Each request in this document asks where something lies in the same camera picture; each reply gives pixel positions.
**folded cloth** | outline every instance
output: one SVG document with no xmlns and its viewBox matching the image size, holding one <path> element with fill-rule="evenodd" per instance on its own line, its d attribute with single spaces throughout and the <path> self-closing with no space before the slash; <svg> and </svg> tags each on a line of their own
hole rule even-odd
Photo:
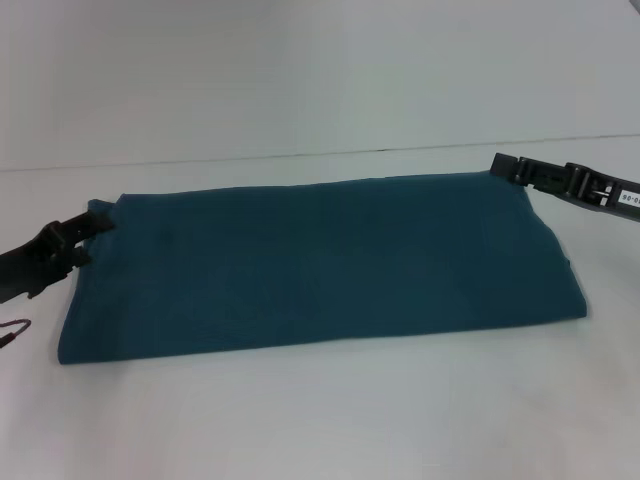
<svg viewBox="0 0 640 480">
<path fill-rule="evenodd" d="M 487 172 L 92 201 L 60 363 L 586 315 L 522 187 Z"/>
</svg>

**label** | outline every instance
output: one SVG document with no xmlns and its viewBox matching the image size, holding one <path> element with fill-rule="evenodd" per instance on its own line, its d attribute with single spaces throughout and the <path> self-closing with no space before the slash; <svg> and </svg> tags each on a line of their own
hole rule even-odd
<svg viewBox="0 0 640 480">
<path fill-rule="evenodd" d="M 618 203 L 624 203 L 625 205 L 631 205 L 633 207 L 640 208 L 640 193 L 628 192 L 623 190 L 620 192 L 620 198 Z"/>
</svg>

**teal fabric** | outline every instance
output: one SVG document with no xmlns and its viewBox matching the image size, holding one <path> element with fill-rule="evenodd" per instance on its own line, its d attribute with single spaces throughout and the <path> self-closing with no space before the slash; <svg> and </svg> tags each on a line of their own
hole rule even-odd
<svg viewBox="0 0 640 480">
<path fill-rule="evenodd" d="M 486 172 L 123 195 L 87 242 L 63 364 L 586 315 L 526 192 Z"/>
</svg>

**white surface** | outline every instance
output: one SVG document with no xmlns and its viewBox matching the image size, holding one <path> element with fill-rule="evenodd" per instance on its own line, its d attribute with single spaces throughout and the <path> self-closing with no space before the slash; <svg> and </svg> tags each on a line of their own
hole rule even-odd
<svg viewBox="0 0 640 480">
<path fill-rule="evenodd" d="M 640 133 L 627 0 L 2 0 L 0 169 Z"/>
<path fill-rule="evenodd" d="M 640 179 L 640 139 L 3 173 L 0 251 L 94 197 L 482 170 L 496 151 Z M 640 228 L 531 198 L 588 319 L 61 367 L 72 282 L 12 300 L 0 321 L 34 325 L 0 351 L 3 478 L 636 480 Z"/>
</svg>

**white table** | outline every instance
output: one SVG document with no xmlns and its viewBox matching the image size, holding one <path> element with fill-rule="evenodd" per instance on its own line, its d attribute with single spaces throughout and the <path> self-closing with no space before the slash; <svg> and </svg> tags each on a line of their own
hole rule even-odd
<svg viewBox="0 0 640 480">
<path fill-rule="evenodd" d="M 640 138 L 3 173 L 0 251 L 90 198 L 483 170 L 496 151 L 640 179 Z M 640 226 L 531 198 L 588 319 L 61 367 L 72 281 L 2 305 L 34 321 L 0 351 L 3 478 L 638 478 Z"/>
</svg>

